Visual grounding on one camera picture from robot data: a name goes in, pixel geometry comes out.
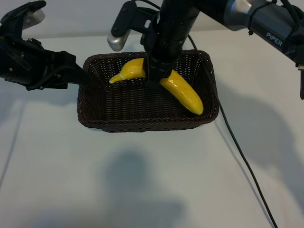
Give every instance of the plastic banana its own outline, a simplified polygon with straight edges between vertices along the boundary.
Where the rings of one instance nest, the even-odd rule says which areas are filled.
[[[143,70],[143,58],[133,59],[127,62],[121,72],[110,79],[110,83],[146,77]],[[203,103],[198,94],[175,70],[168,78],[163,78],[160,84],[166,88],[174,97],[189,111],[201,115],[204,111]]]

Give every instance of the basket rim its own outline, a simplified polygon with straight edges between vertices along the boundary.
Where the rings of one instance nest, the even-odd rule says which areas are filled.
[[[110,53],[110,54],[97,54],[94,56],[89,57],[85,63],[84,63],[84,70],[87,72],[90,68],[90,64],[97,59],[113,59],[113,58],[124,58],[124,57],[136,57],[140,55],[144,55],[146,52],[121,52],[121,53]],[[214,91],[212,91],[212,96],[217,96],[217,89],[216,89],[216,81],[215,81],[215,74],[213,69],[213,64],[210,59],[210,56],[205,51],[199,51],[200,54],[203,54],[206,56],[209,61],[205,61],[206,64],[210,67],[210,70],[212,72],[212,80],[214,81]],[[196,50],[183,50],[182,55],[193,55],[197,56]],[[145,119],[125,119],[125,120],[90,120],[87,115],[81,110],[80,100],[82,96],[84,96],[83,93],[81,93],[81,89],[85,85],[79,86],[79,92],[78,92],[78,98],[77,98],[77,112],[78,112],[78,119],[79,121],[85,125],[85,124],[97,124],[98,127],[115,127],[115,126],[129,126],[132,124],[144,124],[144,125],[156,125],[157,124],[197,124],[198,121],[201,121],[203,123],[210,123],[211,121],[208,121],[206,119],[206,115],[201,116],[195,116],[195,117],[155,117],[155,118],[145,118]],[[219,114],[219,104],[217,103],[217,99],[211,99],[210,107],[211,111],[208,113],[208,115],[213,115],[214,119]]]

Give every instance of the white table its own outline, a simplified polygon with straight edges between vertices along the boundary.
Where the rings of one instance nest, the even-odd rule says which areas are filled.
[[[231,127],[280,228],[304,224],[304,103],[294,63],[246,31],[192,32],[211,56]],[[40,40],[77,63],[106,37]],[[141,51],[132,35],[124,51]],[[192,49],[187,42],[185,49]],[[178,132],[105,133],[77,118],[78,86],[0,80],[1,228],[269,228],[221,114]]]

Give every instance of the brown woven basket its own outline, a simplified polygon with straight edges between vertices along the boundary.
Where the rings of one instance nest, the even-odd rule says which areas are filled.
[[[192,114],[166,89],[150,89],[138,78],[109,84],[123,65],[144,57],[144,52],[96,55],[88,58],[84,70],[90,84],[81,85],[78,94],[78,118],[82,125],[106,132],[145,132],[185,130],[214,121],[219,113],[213,65],[207,53],[208,69],[194,50],[183,51],[174,69],[198,93],[204,104],[201,116]],[[211,72],[211,85],[206,70]]]

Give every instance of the robotic arm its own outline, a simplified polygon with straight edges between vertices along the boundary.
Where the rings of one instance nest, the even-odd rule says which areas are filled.
[[[29,2],[7,13],[0,26],[0,77],[27,90],[66,89],[68,83],[87,84],[85,71],[76,57],[65,52],[45,50],[35,39],[24,41],[22,30],[40,23],[45,1]]]
[[[108,36],[108,43],[120,51],[130,29],[143,33],[146,57],[144,70],[153,86],[171,74],[192,25],[203,12],[230,30],[249,29],[296,63],[301,70],[301,98],[304,99],[304,13],[287,0],[164,0],[160,11],[126,2]]]
[[[249,29],[296,63],[301,70],[304,99],[304,13],[287,0],[163,0],[160,11],[126,2],[108,36],[114,51],[123,49],[130,30],[142,33],[144,70],[153,87],[171,74],[182,46],[200,12],[231,30]],[[35,39],[24,41],[22,30],[40,23],[45,1],[27,3],[7,13],[0,26],[0,77],[27,90],[67,88],[68,83],[87,84],[76,57],[45,50]]]

